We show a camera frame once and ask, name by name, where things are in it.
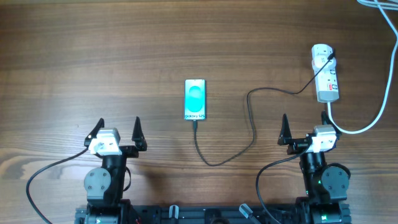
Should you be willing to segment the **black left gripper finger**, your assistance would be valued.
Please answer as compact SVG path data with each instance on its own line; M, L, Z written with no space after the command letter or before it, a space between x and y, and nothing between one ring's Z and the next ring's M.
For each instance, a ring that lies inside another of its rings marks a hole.
M91 141L96 138L97 133L101 128L104 127L104 119L100 118L97 122L96 126L92 129L92 131L87 135L84 141L84 146L88 147L91 144Z
M141 120L138 116L136 117L136 120L134 123L134 129L133 129L131 139L134 142L134 145L135 145L137 151L146 151L147 150L147 142L146 142L146 139L142 132Z

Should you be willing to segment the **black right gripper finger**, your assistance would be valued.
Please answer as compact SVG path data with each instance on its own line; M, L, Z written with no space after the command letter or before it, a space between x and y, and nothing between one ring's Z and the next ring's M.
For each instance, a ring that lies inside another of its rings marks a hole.
M292 134L290 132L290 126L289 126L289 120L286 114L283 114L282 116L282 126L278 138L278 145L290 145L292 144L293 139L292 139Z
M322 124L324 125L332 125L336 134L341 134L341 131L336 127L335 124L333 124L333 122L331 121L331 119L328 117L328 114L325 110L322 111L321 113L321 119L322 119Z

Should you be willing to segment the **teal screen smartphone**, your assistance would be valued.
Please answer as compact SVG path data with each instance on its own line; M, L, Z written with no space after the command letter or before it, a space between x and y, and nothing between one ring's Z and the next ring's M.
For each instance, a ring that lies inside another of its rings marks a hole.
M206 119L206 80L185 80L184 119Z

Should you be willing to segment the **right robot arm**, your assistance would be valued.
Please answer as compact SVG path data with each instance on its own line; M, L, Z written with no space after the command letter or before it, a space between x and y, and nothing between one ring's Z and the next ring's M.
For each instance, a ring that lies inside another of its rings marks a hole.
M339 163L327 163L325 153L336 147L341 131L322 112L322 124L314 127L304 138L293 138L286 114L278 145L287 145L287 154L299 156L306 196L296 199L299 223L351 223L347 190L351 172Z

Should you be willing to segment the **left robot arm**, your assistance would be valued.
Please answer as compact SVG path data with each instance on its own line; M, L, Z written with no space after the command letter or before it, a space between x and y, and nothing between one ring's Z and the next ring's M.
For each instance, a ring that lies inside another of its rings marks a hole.
M104 119L100 119L85 138L84 146L89 152L102 160L102 165L89 171L84 179L88 201L83 216L77 223L125 224L140 223L141 218L134 210L129 199L123 199L123 192L130 184L124 185L128 158L139 157L140 151L147 150L142 132L141 121L136 118L131 146L121 146L121 137L116 128L105 128Z

